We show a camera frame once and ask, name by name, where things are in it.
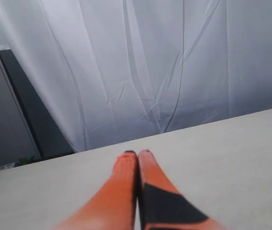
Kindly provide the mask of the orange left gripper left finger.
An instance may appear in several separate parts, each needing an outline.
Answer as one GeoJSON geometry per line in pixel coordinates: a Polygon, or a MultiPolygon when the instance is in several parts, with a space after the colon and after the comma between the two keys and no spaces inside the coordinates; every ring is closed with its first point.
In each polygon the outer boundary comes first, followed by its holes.
{"type": "Polygon", "coordinates": [[[132,230],[136,211],[137,155],[121,154],[109,179],[56,230],[132,230]]]}

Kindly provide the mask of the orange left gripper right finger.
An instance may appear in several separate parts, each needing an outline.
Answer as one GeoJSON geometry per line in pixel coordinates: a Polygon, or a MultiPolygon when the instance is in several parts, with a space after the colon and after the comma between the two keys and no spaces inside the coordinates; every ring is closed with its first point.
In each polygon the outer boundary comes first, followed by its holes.
{"type": "Polygon", "coordinates": [[[225,230],[226,227],[191,204],[171,183],[153,153],[138,155],[138,203],[143,230],[225,230]]]}

